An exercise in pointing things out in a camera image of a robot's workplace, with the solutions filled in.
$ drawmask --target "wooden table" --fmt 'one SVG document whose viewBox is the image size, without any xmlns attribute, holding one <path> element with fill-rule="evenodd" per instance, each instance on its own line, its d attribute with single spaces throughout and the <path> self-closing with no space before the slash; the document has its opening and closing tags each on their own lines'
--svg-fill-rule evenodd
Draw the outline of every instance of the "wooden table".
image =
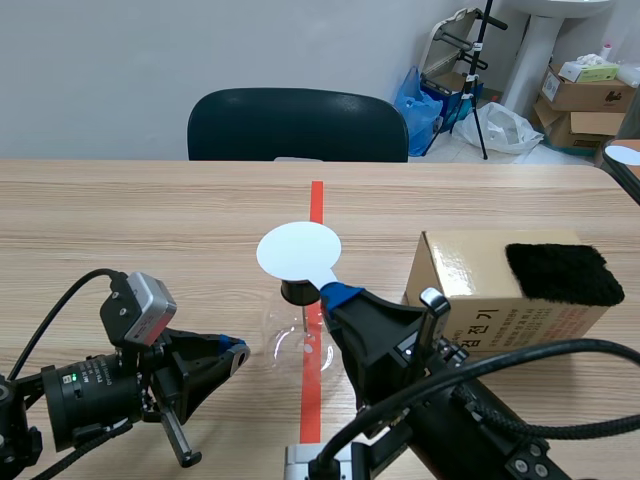
<svg viewBox="0 0 640 480">
<path fill-rule="evenodd" d="M 325 223 L 343 241 L 338 277 L 393 301 L 401 298 L 422 229 L 575 229 L 605 255 L 627 293 L 589 336 L 640 349 L 640 210 L 595 168 L 2 161 L 5 375 L 64 290 L 97 267 L 163 279 L 179 305 L 174 328 L 239 336 L 254 352 L 187 424 L 192 444 L 204 454 L 200 465 L 181 470 L 162 429 L 137 424 L 61 478 L 282 478 L 284 447 L 298 440 L 300 392 L 266 380 L 261 312 L 278 284 L 260 270 L 255 250 L 271 228 L 308 218 L 312 180 L 324 180 Z M 107 294 L 106 280 L 83 289 L 23 373 L 112 351 L 98 316 Z M 639 373 L 608 356 L 579 355 L 486 382 L 526 420 L 562 425 L 638 413 Z M 343 377 L 324 394 L 323 438 L 353 415 L 353 393 Z M 44 401 L 30 411 L 30 421 L 44 432 L 45 452 L 28 477 L 61 456 L 52 451 Z M 640 433 L 551 443 L 552 458 L 574 478 L 638 476 Z M 382 478 L 432 477 L 408 452 Z"/>
</svg>

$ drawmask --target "sink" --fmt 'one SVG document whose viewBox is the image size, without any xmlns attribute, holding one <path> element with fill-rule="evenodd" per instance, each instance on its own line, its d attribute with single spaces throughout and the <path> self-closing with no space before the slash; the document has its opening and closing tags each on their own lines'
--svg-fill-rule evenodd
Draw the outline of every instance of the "sink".
<svg viewBox="0 0 640 480">
<path fill-rule="evenodd" d="M 507 0 L 512 8 L 531 15 L 531 21 L 502 95 L 502 105 L 518 115 L 527 117 L 538 96 L 564 19 L 597 15 L 615 1 Z"/>
<path fill-rule="evenodd" d="M 613 0 L 509 0 L 508 3 L 538 17 L 585 18 L 602 12 Z"/>
</svg>

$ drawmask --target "black foam pad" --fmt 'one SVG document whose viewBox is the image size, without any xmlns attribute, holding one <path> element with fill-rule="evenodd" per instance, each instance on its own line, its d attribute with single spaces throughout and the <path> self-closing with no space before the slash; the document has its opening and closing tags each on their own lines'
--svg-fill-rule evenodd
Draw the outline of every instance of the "black foam pad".
<svg viewBox="0 0 640 480">
<path fill-rule="evenodd" d="M 603 307 L 624 300 L 622 286 L 593 247 L 513 243 L 506 254 L 527 298 Z"/>
</svg>

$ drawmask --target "robotic arm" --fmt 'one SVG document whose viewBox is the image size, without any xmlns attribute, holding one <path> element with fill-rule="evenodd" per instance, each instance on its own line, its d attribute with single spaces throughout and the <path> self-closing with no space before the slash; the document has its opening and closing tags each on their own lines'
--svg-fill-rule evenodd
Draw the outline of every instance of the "robotic arm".
<svg viewBox="0 0 640 480">
<path fill-rule="evenodd" d="M 45 322 L 9 378 L 0 375 L 3 480 L 15 478 L 38 461 L 42 438 L 35 427 L 29 427 L 26 411 L 42 395 L 47 399 L 56 451 L 72 447 L 75 451 L 38 479 L 53 477 L 138 421 L 162 423 L 182 467 L 195 465 L 202 458 L 189 445 L 181 426 L 246 362 L 249 348 L 244 341 L 226 335 L 166 328 L 176 304 L 161 281 L 140 272 L 130 276 L 102 272 L 111 277 L 112 293 L 102 305 L 100 317 L 115 353 L 90 356 L 61 368 L 48 366 L 39 374 L 16 379 L 46 328 Z M 57 310 L 72 294 L 61 299 Z"/>
<path fill-rule="evenodd" d="M 484 361 L 465 366 L 468 353 L 442 337 L 450 306 L 440 292 L 429 288 L 422 293 L 424 309 L 395 305 L 362 288 L 341 283 L 330 283 L 320 293 L 328 330 L 342 352 L 344 368 L 356 394 L 358 415 L 328 444 L 288 447 L 285 480 L 372 479 L 407 448 L 441 480 L 570 478 L 547 456 L 549 445 L 535 430 L 547 427 L 524 423 L 476 379 L 449 382 L 452 386 L 435 389 L 428 399 L 393 403 L 403 394 L 420 399 L 417 387 L 427 385 L 429 379 L 436 385 L 436 380 L 455 378 L 458 371 L 467 367 L 482 367 L 479 364 Z M 551 344 L 547 353 L 539 353 L 543 351 L 540 347 L 530 347 L 520 351 L 524 360 L 512 364 L 586 351 L 592 344 L 594 351 L 615 353 L 640 365 L 637 352 L 598 340 L 558 342 Z M 384 420 L 364 421 L 383 405 L 388 410 L 378 418 Z M 360 427 L 368 426 L 350 428 L 360 420 Z M 638 416 L 625 420 L 632 422 L 623 431 L 638 428 Z M 371 446 L 350 443 L 359 433 L 373 438 L 386 427 L 389 430 Z M 610 432 L 594 430 L 590 437 L 583 437 L 582 430 L 571 430 L 576 428 L 581 427 L 558 430 L 564 429 L 567 438 L 622 433 L 614 427 Z"/>
</svg>

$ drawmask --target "sink pedestal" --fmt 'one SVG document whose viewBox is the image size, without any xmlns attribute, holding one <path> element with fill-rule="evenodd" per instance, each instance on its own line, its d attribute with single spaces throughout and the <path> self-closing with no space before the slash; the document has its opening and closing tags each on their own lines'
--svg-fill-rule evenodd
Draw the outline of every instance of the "sink pedestal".
<svg viewBox="0 0 640 480">
<path fill-rule="evenodd" d="M 501 101 L 502 105 L 518 115 L 527 118 L 531 112 L 562 22 L 564 18 L 531 15 L 529 30 Z"/>
</svg>

